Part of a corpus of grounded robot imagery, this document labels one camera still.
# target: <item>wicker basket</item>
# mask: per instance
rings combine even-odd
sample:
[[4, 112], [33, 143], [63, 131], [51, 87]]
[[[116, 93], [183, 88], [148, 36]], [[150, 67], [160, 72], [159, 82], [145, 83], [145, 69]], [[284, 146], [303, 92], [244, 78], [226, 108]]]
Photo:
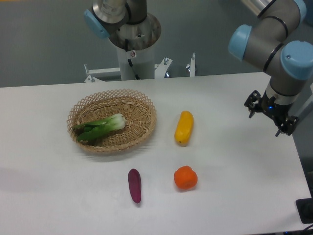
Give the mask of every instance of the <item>wicker basket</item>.
[[[76, 141], [73, 126], [121, 113], [126, 119], [123, 130], [113, 131], [99, 138], [94, 145]], [[152, 101], [133, 90], [113, 90], [95, 93], [82, 99], [69, 113], [67, 128], [73, 141], [88, 152], [112, 153], [125, 150], [145, 141], [153, 132], [157, 112]]]

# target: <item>black cable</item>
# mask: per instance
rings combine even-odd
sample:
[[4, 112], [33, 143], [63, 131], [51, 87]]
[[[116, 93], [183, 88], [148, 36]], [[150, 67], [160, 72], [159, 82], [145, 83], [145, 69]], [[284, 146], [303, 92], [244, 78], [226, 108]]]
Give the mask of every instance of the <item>black cable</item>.
[[313, 234], [313, 230], [312, 229], [310, 229], [310, 228], [312, 228], [313, 227], [313, 224], [311, 224], [310, 226], [307, 226], [304, 230], [301, 230], [300, 231], [300, 234], [301, 235], [311, 235], [311, 234]]
[[[126, 51], [126, 52], [129, 51], [129, 50], [128, 50], [128, 43], [129, 43], [129, 41], [128, 41], [127, 39], [125, 39], [125, 51]], [[131, 60], [131, 59], [128, 59], [127, 61], [128, 61], [129, 66], [131, 67], [132, 71], [134, 72], [134, 75], [135, 75], [136, 80], [140, 80], [140, 77], [138, 76], [138, 74], [136, 73], [136, 71], [135, 71], [135, 69], [134, 69], [134, 67], [133, 67], [132, 60]]]
[[311, 224], [310, 226], [307, 226], [303, 231], [307, 231], [308, 229], [312, 228], [313, 224]]

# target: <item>gray floor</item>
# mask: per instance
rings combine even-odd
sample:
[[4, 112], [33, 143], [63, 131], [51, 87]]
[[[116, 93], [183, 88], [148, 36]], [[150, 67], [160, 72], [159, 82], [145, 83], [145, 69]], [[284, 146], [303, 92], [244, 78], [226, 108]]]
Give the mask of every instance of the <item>gray floor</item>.
[[[87, 28], [83, 12], [92, 0], [25, 0], [0, 2], [0, 87], [85, 80], [89, 69], [118, 67], [115, 49]], [[155, 59], [173, 59], [173, 77], [186, 76], [185, 66], [196, 52], [197, 75], [255, 72], [227, 50], [242, 24], [258, 19], [239, 0], [148, 0], [148, 11], [162, 25]], [[313, 44], [313, 27], [303, 23], [287, 40]], [[297, 109], [311, 95], [309, 84], [295, 104]], [[293, 137], [305, 172], [313, 171], [313, 114]]]

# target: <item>orange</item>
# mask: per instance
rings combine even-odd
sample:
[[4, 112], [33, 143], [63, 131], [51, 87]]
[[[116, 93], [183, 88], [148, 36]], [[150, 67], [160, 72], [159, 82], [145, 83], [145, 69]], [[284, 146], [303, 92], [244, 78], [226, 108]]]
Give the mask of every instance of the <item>orange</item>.
[[174, 173], [174, 181], [180, 189], [190, 189], [198, 182], [197, 174], [190, 166], [182, 166]]

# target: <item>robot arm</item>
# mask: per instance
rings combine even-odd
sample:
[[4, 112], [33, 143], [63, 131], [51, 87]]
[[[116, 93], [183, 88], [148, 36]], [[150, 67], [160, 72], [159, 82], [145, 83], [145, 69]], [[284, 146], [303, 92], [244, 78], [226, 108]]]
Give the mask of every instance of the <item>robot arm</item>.
[[239, 60], [245, 60], [271, 76], [266, 91], [254, 91], [245, 102], [250, 118], [264, 113], [278, 127], [280, 133], [291, 135], [298, 122], [288, 111], [306, 81], [313, 74], [313, 46], [307, 42], [283, 41], [306, 16], [302, 0], [245, 0], [261, 19], [252, 28], [240, 26], [233, 34], [228, 50]]
[[84, 12], [89, 28], [99, 37], [107, 38], [124, 24], [138, 24], [147, 17], [146, 0], [95, 0]]

